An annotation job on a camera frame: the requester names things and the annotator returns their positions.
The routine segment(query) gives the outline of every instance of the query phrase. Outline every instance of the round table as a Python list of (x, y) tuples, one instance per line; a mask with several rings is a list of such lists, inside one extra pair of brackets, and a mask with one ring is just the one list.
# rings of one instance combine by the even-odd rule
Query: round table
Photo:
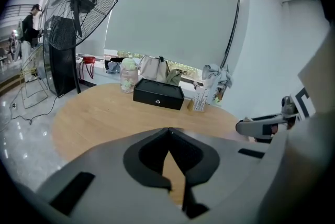
[[(121, 92), (119, 84), (91, 87), (69, 100), (56, 114), (52, 137), (60, 156), (71, 161), (91, 147), (162, 127), (179, 127), (203, 135), (247, 140), (235, 131), (238, 120), (225, 110), (207, 105), (204, 113), (187, 109), (161, 108), (132, 100)], [(170, 153), (163, 175), (171, 180), (171, 198), (182, 204), (184, 175)]]

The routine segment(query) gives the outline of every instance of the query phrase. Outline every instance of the fan blade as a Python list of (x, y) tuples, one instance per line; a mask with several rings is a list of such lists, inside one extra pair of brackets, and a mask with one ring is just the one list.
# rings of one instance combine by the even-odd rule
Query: fan blade
[(74, 3), (73, 14), (74, 14), (74, 27), (78, 31), (79, 36), (83, 37), (82, 28), (80, 26), (80, 21), (79, 21), (79, 8), (78, 8), (77, 2)]
[(59, 4), (61, 1), (63, 1), (63, 0), (56, 0), (56, 1), (54, 1), (54, 2), (51, 4), (51, 6), (57, 5), (57, 4)]

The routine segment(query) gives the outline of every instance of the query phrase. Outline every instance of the black jewelry box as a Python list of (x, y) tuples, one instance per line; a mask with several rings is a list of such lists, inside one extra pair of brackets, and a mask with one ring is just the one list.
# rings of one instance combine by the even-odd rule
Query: black jewelry box
[(142, 78), (134, 88), (132, 100), (170, 109), (181, 109), (184, 93), (180, 86)]

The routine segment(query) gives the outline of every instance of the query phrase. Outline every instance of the small bottle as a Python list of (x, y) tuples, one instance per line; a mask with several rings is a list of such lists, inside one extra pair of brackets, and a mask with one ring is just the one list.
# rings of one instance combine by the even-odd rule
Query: small bottle
[(126, 58), (121, 63), (121, 91), (123, 93), (132, 93), (138, 82), (137, 65), (134, 59)]

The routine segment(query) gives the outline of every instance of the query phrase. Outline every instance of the railing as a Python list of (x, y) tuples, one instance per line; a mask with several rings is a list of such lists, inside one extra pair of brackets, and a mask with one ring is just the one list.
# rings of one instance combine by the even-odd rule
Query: railing
[(20, 4), (6, 6), (1, 13), (0, 20), (10, 17), (27, 16), (31, 11), (33, 4)]

